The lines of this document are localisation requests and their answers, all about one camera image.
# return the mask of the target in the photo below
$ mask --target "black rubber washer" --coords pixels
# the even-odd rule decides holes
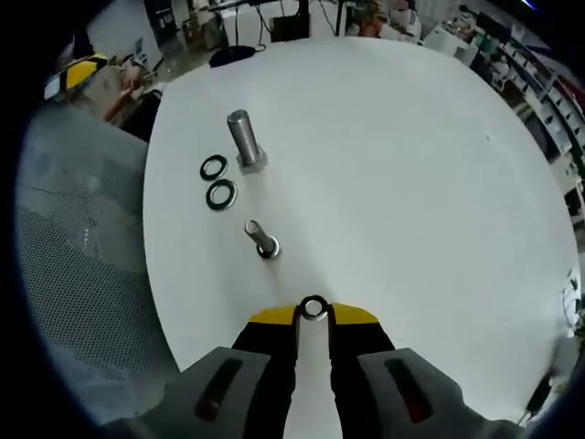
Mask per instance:
[[[309,302],[319,302],[319,305],[321,305],[321,311],[319,311],[319,314],[317,314],[316,316],[314,316],[313,314],[309,314],[309,312],[307,311],[307,304],[309,304]],[[301,302],[301,304],[299,305],[299,308],[301,308],[301,316],[303,316],[304,318],[306,318],[307,320],[319,320],[321,317],[323,317],[325,314],[327,314],[327,308],[329,307],[329,304],[327,303],[327,301],[325,299],[323,299],[323,297],[321,297],[320,295],[314,294],[314,295],[307,295]]]
[[[227,187],[229,189],[228,199],[226,199],[222,203],[216,203],[212,198],[213,193],[215,192],[215,190],[218,187]],[[231,206],[234,203],[237,195],[238,195],[238,188],[236,187],[236,184],[231,180],[227,180],[225,178],[222,178],[222,179],[216,181],[215,183],[213,183],[209,187],[209,189],[207,190],[207,194],[205,194],[205,201],[207,202],[207,206],[211,210],[223,210],[223,209],[227,209],[229,206]]]
[[[221,168],[215,174],[208,174],[205,170],[205,167],[212,162],[219,162],[221,164]],[[228,169],[228,159],[223,155],[215,154],[207,158],[205,162],[203,162],[203,165],[201,165],[201,167],[199,168],[199,175],[205,181],[213,181],[216,178],[221,177],[223,173],[226,172],[226,169]]]

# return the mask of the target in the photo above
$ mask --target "perforated metal sheet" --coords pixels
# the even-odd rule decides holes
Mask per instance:
[[[144,260],[147,145],[74,108],[49,105],[26,146],[16,233],[40,332],[99,423],[143,412],[178,373]]]

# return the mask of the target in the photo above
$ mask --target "washer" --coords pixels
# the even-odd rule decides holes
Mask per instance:
[[[309,305],[311,302],[317,302],[321,306],[321,311],[319,311],[316,315],[311,314],[307,310],[307,305]],[[329,304],[327,303],[327,301],[317,294],[307,295],[299,305],[299,307],[301,308],[301,316],[311,321],[321,320],[323,317],[325,317],[327,315],[328,306]]]
[[[218,190],[219,187],[227,187],[229,190],[228,199],[222,202],[217,202],[213,199],[213,195]],[[213,183],[209,189],[207,190],[207,194],[205,195],[205,200],[207,202],[207,206],[211,210],[225,210],[229,208],[234,201],[236,200],[236,196],[238,195],[238,187],[236,184],[225,178],[222,178],[215,183]]]
[[[213,163],[213,162],[219,162],[219,164],[220,164],[219,171],[216,172],[215,174],[208,174],[206,167],[207,167],[207,165],[209,165],[210,163]],[[223,176],[227,169],[228,169],[228,159],[226,157],[224,157],[223,155],[215,154],[215,155],[212,155],[211,157],[208,157],[205,160],[205,162],[203,162],[203,164],[199,168],[199,175],[205,181],[213,181],[216,178]]]

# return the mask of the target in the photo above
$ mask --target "o-ring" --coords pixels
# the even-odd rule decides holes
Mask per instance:
[[[215,193],[216,190],[218,190],[218,187],[227,187],[229,190],[228,198],[225,201],[222,201],[221,203],[217,203],[213,200],[213,194]],[[207,206],[211,210],[224,210],[230,207],[232,204],[234,204],[237,195],[238,187],[236,186],[236,184],[231,180],[222,178],[213,183],[209,187],[209,189],[207,190],[207,194],[205,195],[205,201],[207,202]]]
[[[307,305],[309,305],[311,302],[318,302],[319,305],[321,306],[321,311],[319,311],[316,315],[311,314],[309,313],[309,311],[307,311]],[[325,315],[327,314],[328,306],[329,304],[327,303],[327,301],[317,294],[306,296],[299,305],[299,307],[301,308],[301,316],[303,316],[307,320],[312,321],[321,320],[323,317],[325,317]]]
[[[219,171],[214,174],[208,174],[206,166],[213,162],[219,162],[220,164]],[[201,165],[201,167],[199,168],[199,175],[205,181],[213,181],[216,178],[223,176],[223,173],[226,172],[226,169],[228,169],[228,159],[223,155],[215,154],[212,155],[211,157],[208,157],[205,160],[205,162],[203,162],[203,165]]]

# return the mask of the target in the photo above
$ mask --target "table surface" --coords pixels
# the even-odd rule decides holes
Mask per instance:
[[[268,154],[260,174],[239,171],[226,125],[238,108]],[[214,154],[239,187],[222,212],[207,208],[199,177]],[[256,255],[250,219],[281,242],[277,261]],[[568,273],[580,277],[563,198],[514,112],[457,59],[371,38],[278,43],[168,84],[146,162],[144,244],[180,369],[231,346],[260,309],[321,294],[376,314],[398,348],[492,419],[522,414],[564,320]],[[302,348],[326,350],[314,340]],[[333,398],[306,384],[327,386],[324,356],[304,360],[288,432],[338,424]]]

